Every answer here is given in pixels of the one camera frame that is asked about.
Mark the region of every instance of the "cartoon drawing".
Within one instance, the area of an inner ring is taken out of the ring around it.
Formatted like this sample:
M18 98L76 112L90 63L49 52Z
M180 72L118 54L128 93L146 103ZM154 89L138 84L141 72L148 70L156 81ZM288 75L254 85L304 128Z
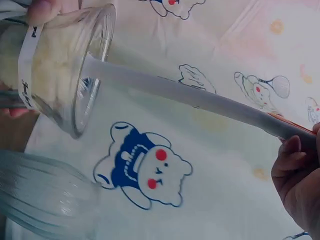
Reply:
M166 17L168 13L187 20L190 11L195 5L202 5L206 0L139 0L141 2L149 1L154 11L161 17Z
M304 232L299 233L299 234L296 234L296 235L294 235L294 236L287 236L287 237L285 237L285 238L282 239L282 240L299 239L299 238L301 238L302 236L309 236L309 237L307 237L307 238L308 238L308 239L311 239L309 233L307 233L306 231L304 231Z
M188 64L180 65L181 79L179 83L216 94L217 90L206 76L196 67Z
M182 186L193 168L172 150L170 141L154 132L140 133L127 122L116 122L110 135L113 143L93 170L95 181L108 190L120 188L144 210L153 202L180 207Z
M252 103L267 112L279 114L270 99L270 91L274 91L282 99L287 99L290 95L290 83L284 76L262 80L254 75L244 76L237 71L234 74L234 80Z
M320 122L320 106L317 104L316 100L312 97L308 97L305 100L305 104L308 107L308 117L309 121L313 124Z

